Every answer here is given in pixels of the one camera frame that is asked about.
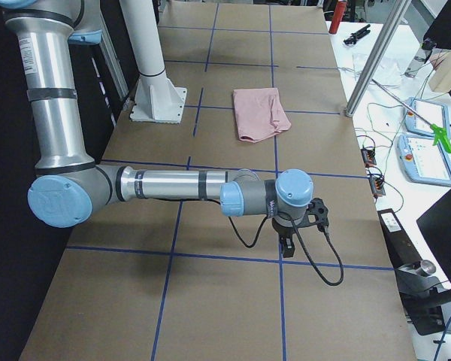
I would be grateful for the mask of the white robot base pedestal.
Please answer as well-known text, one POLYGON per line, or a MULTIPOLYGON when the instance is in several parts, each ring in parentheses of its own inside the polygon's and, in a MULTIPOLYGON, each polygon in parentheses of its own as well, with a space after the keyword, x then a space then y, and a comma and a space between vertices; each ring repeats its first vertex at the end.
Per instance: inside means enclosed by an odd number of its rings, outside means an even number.
POLYGON ((131 120, 180 123, 187 89, 175 87, 166 74, 153 3, 124 0, 120 6, 139 71, 131 120))

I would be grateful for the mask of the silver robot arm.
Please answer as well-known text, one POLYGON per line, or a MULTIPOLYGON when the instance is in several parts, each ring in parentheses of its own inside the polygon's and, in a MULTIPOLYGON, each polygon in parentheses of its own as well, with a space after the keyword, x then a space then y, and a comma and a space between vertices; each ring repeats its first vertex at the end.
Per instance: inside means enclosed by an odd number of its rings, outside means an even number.
MULTIPOLYGON (((246 156, 240 144, 219 145, 216 122, 219 115, 232 115, 233 86, 265 86, 268 65, 284 75, 301 70, 307 59, 328 50, 323 23, 311 11, 304 12, 306 33, 287 33, 279 27, 279 20, 289 21, 292 15, 292 10, 268 11, 262 5, 167 6, 159 36, 168 72, 190 88, 193 102, 200 89, 206 91, 209 120, 198 131, 201 150, 193 155, 195 163, 271 165, 270 141, 264 156, 246 156)), ((191 132, 155 124, 112 129, 92 78, 92 57, 98 54, 96 46, 71 48, 87 153, 95 160, 182 162, 192 146, 191 132)), ((37 220, 26 204, 25 189, 34 177, 39 152, 25 88, 17 40, 5 28, 0 11, 0 261, 35 254, 53 257, 66 236, 37 220)))

